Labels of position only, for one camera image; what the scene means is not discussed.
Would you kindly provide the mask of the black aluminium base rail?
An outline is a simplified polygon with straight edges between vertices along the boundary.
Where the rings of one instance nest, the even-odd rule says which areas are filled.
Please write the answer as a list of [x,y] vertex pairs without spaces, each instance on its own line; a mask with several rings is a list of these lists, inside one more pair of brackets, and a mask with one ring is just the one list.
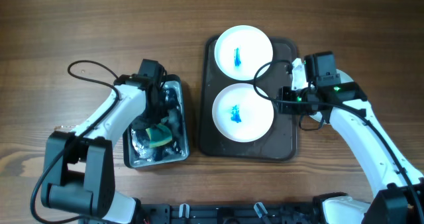
[[140,224],[318,223],[316,209],[308,202],[249,205],[142,204]]

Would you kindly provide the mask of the black soapy water tray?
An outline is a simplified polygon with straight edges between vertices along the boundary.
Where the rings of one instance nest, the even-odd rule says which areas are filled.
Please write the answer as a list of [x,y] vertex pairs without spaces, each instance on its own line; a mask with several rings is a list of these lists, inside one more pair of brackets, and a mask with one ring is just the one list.
[[166,77],[160,99],[163,102],[163,115],[158,124],[162,123],[171,130],[173,140],[163,146],[149,147],[146,129],[153,126],[153,121],[149,121],[145,111],[123,134],[124,163],[129,168],[178,162],[189,156],[182,83],[177,75]]

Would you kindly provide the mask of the dark brown serving tray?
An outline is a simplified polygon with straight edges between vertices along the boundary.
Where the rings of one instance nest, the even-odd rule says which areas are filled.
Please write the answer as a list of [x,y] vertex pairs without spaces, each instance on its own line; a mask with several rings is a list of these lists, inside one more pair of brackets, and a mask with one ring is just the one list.
[[[274,120],[268,132],[252,142],[236,142],[226,138],[213,122],[212,107],[216,96],[229,85],[241,83],[226,76],[215,62],[215,44],[219,35],[212,36],[205,43],[203,60],[201,106],[198,121],[197,142],[199,150],[208,156],[249,158],[284,162],[293,158],[297,150],[297,121],[294,115],[279,115],[275,108]],[[274,52],[273,60],[297,58],[297,46],[288,38],[270,37]],[[269,68],[256,82],[258,89],[266,95],[277,98],[278,90],[291,86],[285,64],[278,63]]]

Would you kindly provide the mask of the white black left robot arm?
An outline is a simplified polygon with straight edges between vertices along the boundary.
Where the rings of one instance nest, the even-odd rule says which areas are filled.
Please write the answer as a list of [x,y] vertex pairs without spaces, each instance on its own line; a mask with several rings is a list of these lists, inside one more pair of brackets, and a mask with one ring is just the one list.
[[74,219],[132,223],[137,200],[115,189],[113,147],[144,112],[153,115],[164,82],[162,74],[121,75],[94,114],[70,132],[53,132],[46,141],[43,173],[30,200],[44,207],[74,213]]

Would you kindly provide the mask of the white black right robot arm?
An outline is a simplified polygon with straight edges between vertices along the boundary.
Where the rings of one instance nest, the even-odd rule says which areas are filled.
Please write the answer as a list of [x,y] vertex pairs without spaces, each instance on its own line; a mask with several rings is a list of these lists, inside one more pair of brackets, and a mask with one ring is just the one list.
[[319,112],[347,143],[373,193],[371,203],[344,194],[314,199],[322,223],[422,223],[423,174],[398,150],[379,124],[367,96],[355,82],[294,91],[282,87],[278,111]]

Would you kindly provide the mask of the white plate with blue stain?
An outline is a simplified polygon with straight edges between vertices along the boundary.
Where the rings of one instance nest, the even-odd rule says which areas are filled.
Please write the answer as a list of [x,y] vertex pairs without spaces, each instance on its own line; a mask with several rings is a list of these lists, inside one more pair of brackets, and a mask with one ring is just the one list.
[[239,81],[260,77],[270,67],[274,52],[268,36],[260,29],[238,25],[223,32],[214,48],[219,69]]

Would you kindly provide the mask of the green yellow sponge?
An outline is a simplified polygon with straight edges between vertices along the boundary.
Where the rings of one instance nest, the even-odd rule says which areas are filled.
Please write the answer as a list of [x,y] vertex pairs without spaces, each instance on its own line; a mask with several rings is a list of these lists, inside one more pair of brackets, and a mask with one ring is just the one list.
[[162,123],[147,128],[146,133],[150,148],[166,145],[173,140],[171,130]]

